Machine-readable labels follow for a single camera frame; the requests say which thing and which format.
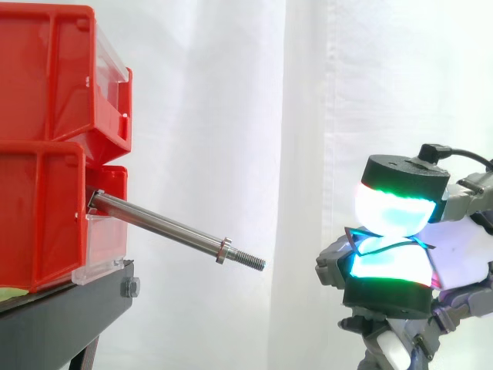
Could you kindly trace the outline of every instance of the cyan light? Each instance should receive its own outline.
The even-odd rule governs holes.
[[[369,237],[361,242],[361,253],[378,251],[392,244],[408,241],[405,237]],[[377,254],[354,256],[351,275],[357,278],[392,278],[414,281],[431,286],[433,268],[426,250],[409,244],[392,248]]]
[[[373,190],[362,183],[356,195],[356,215],[369,231],[392,237],[408,237],[421,231],[435,203],[425,199],[401,198]]]

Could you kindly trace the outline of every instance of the nut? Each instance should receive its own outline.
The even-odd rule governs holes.
[[[140,292],[140,279],[138,277],[131,277],[126,282],[126,297],[137,298]]]

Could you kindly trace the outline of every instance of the white curtain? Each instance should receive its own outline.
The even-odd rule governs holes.
[[[94,369],[356,368],[364,346],[337,327],[350,311],[315,258],[357,226],[370,154],[436,142],[493,156],[490,2],[75,2],[134,72],[129,199],[269,261],[221,267],[131,227],[141,294]],[[464,321],[431,369],[488,368],[492,329]]]

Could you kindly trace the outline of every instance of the black cylindrical cap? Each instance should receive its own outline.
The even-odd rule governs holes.
[[[422,319],[431,315],[432,289],[413,281],[349,276],[343,304],[380,312],[389,318]]]
[[[398,197],[421,198],[439,203],[450,174],[429,170],[406,156],[373,155],[368,158],[361,182],[374,190]]]

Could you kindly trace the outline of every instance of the metal rod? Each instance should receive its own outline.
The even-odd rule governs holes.
[[[92,195],[89,206],[101,210],[109,216],[214,256],[219,264],[222,264],[227,258],[258,271],[265,268],[266,262],[264,260],[231,247],[231,240],[227,237],[224,239],[213,237],[135,204],[105,194],[101,190]]]

